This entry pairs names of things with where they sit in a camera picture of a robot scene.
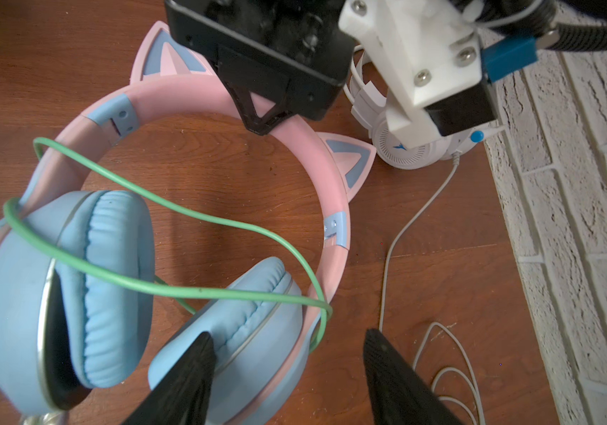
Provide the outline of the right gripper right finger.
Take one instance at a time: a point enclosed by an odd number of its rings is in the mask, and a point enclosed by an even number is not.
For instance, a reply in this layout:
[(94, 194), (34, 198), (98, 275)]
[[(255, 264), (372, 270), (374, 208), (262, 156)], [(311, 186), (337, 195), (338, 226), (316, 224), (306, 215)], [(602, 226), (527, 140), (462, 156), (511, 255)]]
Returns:
[(363, 364), (376, 424), (459, 424), (461, 421), (377, 329), (368, 329)]

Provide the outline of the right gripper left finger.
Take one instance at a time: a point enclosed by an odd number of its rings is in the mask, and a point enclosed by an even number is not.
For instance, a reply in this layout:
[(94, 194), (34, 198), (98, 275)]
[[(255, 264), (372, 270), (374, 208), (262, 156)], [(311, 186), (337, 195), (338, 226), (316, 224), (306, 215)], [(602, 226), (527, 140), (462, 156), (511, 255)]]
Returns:
[(200, 334), (123, 425), (206, 422), (217, 356), (213, 339)]

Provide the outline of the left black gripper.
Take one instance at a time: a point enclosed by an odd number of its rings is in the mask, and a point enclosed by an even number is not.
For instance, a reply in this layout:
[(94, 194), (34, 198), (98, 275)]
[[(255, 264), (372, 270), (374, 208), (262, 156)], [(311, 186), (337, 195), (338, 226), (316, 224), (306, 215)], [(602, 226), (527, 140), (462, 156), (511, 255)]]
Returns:
[(322, 120), (349, 77), (355, 40), (342, 1), (167, 1), (172, 38), (213, 67), (245, 128)]

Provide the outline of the pink blue cat-ear headphones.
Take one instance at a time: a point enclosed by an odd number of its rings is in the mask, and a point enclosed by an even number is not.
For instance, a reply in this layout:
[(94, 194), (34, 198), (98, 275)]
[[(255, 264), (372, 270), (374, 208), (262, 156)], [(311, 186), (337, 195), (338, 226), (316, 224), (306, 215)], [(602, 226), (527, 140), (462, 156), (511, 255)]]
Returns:
[(313, 182), (324, 249), (302, 292), (283, 262), (262, 260), (226, 289), (167, 286), (156, 277), (148, 203), (131, 182), (84, 191), (103, 155), (145, 124), (181, 113), (236, 116), (232, 97), (201, 54), (155, 23), (130, 83), (77, 116), (56, 140), (34, 143), (38, 166), (0, 220), (0, 391), (27, 418), (64, 413), (92, 389), (137, 368), (149, 340), (154, 297), (202, 299), (149, 367), (151, 400), (181, 377), (181, 358), (207, 338), (214, 353), (200, 389), (199, 423), (264, 424), (298, 384), (324, 336), (349, 256), (349, 202), (376, 150), (319, 133), (302, 118), (273, 130)]

